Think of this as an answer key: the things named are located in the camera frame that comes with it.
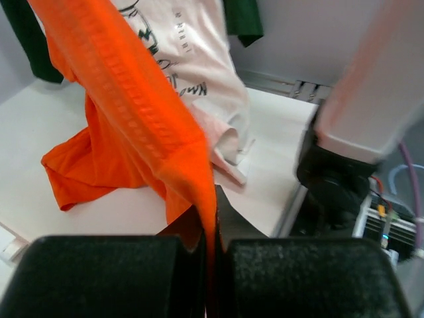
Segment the green fabric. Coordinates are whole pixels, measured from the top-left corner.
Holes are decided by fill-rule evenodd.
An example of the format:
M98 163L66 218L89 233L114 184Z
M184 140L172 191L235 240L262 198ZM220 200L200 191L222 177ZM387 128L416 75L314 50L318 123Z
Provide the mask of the green fabric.
M223 0L229 35L238 35L244 47L264 36L256 0Z
M33 74L52 83L61 83L63 75L52 65L47 41L27 0L0 0L0 4L29 59Z

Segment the white wall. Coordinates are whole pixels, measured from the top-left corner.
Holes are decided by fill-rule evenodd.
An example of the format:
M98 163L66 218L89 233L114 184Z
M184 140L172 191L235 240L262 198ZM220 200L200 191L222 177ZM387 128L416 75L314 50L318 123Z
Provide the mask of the white wall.
M384 0L257 0L264 38L243 48L238 69L333 85Z
M34 81L27 56L0 6L0 103Z

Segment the orange fabric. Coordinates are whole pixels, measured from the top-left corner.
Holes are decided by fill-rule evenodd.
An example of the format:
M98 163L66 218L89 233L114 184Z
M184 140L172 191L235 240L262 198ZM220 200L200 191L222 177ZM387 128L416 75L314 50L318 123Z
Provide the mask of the orange fabric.
M198 208L212 260L216 198L206 139L153 57L109 0L29 2L53 64L87 90L88 127L42 159L61 209L147 184L166 200L168 222Z

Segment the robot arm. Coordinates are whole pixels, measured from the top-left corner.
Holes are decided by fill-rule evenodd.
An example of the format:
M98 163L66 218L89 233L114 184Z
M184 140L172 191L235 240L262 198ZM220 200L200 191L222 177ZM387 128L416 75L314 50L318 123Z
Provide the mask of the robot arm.
M305 134L297 177L335 215L359 211L368 177L420 117L423 19L424 1L386 1Z

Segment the cloth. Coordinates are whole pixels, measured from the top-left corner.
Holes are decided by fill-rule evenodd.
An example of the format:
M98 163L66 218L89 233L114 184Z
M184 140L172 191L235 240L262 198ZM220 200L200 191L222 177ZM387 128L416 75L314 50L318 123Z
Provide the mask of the cloth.
M168 222L197 207L212 264L216 198L206 139L148 50L109 0L30 4L53 64L87 90L88 127L42 159L60 207L147 184L166 201Z
M228 35L237 35L244 47L264 36L256 0L223 0Z
M205 132L210 160L238 183L250 146L247 90L229 54L222 0L111 0Z
M61 83L64 77L50 61L46 37L27 0L0 0L0 4L28 57L32 73L44 81Z

